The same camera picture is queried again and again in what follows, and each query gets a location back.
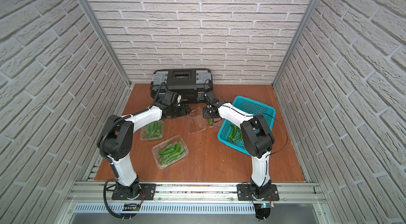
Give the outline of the right corner metal post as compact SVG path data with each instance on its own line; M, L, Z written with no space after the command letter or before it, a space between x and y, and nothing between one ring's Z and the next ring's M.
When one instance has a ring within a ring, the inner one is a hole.
M305 13L299 23L299 26L295 32L295 35L290 43L287 53L284 56L284 59L277 71L277 75L273 80L273 83L272 83L273 87L275 87L276 84L280 81L280 78L281 78L285 68L287 67L289 60L290 60L291 56L293 55L294 49L295 49L296 45L299 43L299 40L300 40L302 34L304 33L307 25L309 24L311 17L313 15L319 1L320 0L310 0L309 4L305 10Z

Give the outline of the teal plastic basket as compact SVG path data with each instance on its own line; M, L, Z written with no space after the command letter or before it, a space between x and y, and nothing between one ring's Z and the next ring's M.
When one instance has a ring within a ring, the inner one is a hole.
M252 115L264 114L266 122L269 125L270 130L272 131L274 119L276 116L276 110L273 107L242 96L237 96L234 99L233 106ZM243 139L236 142L227 139L227 136L230 132L231 124L232 123L230 121L224 120L217 135L218 140L237 151L249 155L248 151L245 149Z

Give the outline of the corner metal post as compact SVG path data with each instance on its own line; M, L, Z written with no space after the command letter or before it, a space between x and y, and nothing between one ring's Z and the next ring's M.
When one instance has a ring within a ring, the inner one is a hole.
M287 53L284 56L284 59L277 71L277 75L273 80L273 83L272 83L273 87L275 87L276 84L280 81L280 78L281 78L285 68L287 67L289 60L290 60L291 56L293 55L294 49L295 49L296 45L299 43L299 40L300 40L302 34L304 33L307 25L309 24L311 17L313 15L319 1L320 0L310 0L309 4L305 10L305 13L299 23L299 26L295 32L295 35L290 43Z
M119 75L123 79L126 86L130 87L131 81L129 80L129 77L125 73L125 70L124 70L123 66L121 65L121 62L119 61L111 42L108 40L108 37L107 37L105 31L103 30L94 10L92 9L90 2L88 0L77 0L77 1L78 1L78 4L81 6L84 14L88 18L96 35L98 36L99 40L101 41L103 47L107 51L107 54L109 55L110 59L112 60L113 64L115 65Z

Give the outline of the clear clamshell front container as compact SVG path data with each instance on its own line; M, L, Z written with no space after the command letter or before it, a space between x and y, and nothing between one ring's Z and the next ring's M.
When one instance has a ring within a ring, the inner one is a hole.
M167 139L152 148L156 165L163 170L189 154L189 150L181 135Z

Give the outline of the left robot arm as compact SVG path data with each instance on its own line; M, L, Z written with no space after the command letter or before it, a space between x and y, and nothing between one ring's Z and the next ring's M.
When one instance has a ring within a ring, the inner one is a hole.
M116 188L124 197L135 199L141 190L130 159L133 134L152 122L189 113L188 99L168 90L162 99L156 96L152 104L142 111L121 117L112 115L107 119L97 147L100 155L110 164Z

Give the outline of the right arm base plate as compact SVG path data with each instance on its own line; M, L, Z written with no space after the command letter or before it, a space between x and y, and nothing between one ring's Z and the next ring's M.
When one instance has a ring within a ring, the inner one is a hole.
M236 185L239 201L279 201L279 192L275 184L267 183L262 187L255 184L241 183Z

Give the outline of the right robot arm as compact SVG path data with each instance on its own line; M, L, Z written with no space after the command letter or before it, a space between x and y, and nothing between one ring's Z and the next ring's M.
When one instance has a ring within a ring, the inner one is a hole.
M240 129L245 151L252 156L252 196L261 200L271 188L269 157L275 143L271 132L275 109L241 96L231 104L219 100L213 91L206 92L204 97L207 102L204 118L223 118Z

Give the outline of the black plastic toolbox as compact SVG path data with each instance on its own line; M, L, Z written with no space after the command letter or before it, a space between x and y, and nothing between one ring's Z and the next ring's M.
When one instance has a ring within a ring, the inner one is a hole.
M160 90L159 97L163 98L165 92L176 92L186 99L188 103L205 102L204 94L213 90L213 79L209 69L168 69L157 70L152 76L150 84L151 97L154 98L159 85L165 82Z

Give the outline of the aluminium front rail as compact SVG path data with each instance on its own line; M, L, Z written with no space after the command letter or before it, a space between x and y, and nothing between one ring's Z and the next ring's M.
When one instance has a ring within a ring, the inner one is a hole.
M317 183L276 183L264 196L253 196L239 182L141 182L146 203L310 203L327 200Z

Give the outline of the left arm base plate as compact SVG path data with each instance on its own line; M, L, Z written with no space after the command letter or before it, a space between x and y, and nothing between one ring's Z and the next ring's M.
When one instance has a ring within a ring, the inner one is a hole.
M113 191L112 200L153 200L157 184L136 183L130 187L124 187L117 183Z

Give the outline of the left corner metal post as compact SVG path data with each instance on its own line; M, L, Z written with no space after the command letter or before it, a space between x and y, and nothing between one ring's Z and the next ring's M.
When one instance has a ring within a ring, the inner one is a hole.
M77 1L78 1L78 4L81 6L84 14L88 18L96 35L98 36L99 40L101 41L103 47L107 51L107 54L109 55L110 59L112 60L113 64L115 65L119 75L123 79L126 86L130 87L131 81L129 80L129 77L125 73L125 70L124 70L123 66L121 65L121 62L119 61L111 42L108 40L108 37L107 37L105 31L103 30L94 10L92 9L90 2L88 0L77 0Z

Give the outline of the clear clamshell container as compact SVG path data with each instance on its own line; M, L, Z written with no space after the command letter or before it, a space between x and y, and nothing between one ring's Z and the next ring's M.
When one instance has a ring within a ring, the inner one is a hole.
M189 154L189 150L181 135L167 139L152 148L156 165L163 170Z
M141 128L140 140L158 140L164 135L163 121L158 120Z
M221 127L223 123L222 118L212 119L214 122L213 127L209 127L208 119L203 117L203 108L194 108L191 113L187 116L188 121L188 133L196 134L201 133L207 129Z

